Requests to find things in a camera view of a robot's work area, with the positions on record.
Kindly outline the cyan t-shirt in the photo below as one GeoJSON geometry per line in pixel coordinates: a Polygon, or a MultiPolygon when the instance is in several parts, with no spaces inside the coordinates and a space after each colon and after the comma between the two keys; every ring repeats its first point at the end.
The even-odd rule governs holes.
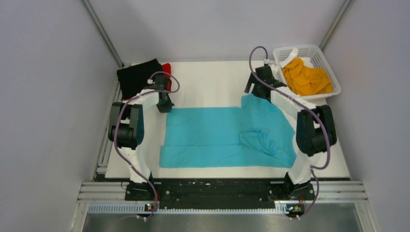
{"type": "Polygon", "coordinates": [[[282,111],[251,94],[239,107],[175,108],[167,115],[160,166],[290,168],[293,137],[282,111]]]}

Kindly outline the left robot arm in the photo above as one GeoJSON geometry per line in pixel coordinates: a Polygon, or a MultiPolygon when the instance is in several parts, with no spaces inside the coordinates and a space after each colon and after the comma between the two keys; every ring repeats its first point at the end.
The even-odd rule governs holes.
{"type": "Polygon", "coordinates": [[[175,80],[177,89],[171,91],[168,87],[172,83],[171,78],[170,73],[155,72],[140,93],[129,100],[114,102],[109,117],[108,139],[127,164],[130,181],[138,184],[137,194],[144,200],[153,199],[155,202],[159,199],[158,193],[149,179],[151,171],[138,146],[143,143],[145,135],[144,112],[155,106],[159,113],[164,114],[171,112],[174,106],[169,94],[177,92],[180,84],[175,80]]]}

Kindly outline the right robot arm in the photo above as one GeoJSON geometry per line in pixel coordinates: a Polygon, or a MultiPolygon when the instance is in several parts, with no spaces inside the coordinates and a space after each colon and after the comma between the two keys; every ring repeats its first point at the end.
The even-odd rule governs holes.
{"type": "Polygon", "coordinates": [[[273,199],[300,200],[313,193],[311,171],[317,169],[313,157],[326,153],[325,169],[330,162],[330,147],[337,142],[337,133],[330,106],[316,105],[293,93],[283,82],[273,76],[271,67],[265,64],[251,73],[245,93],[265,99],[285,111],[296,121],[293,149],[296,159],[285,174],[284,183],[273,199]]]}

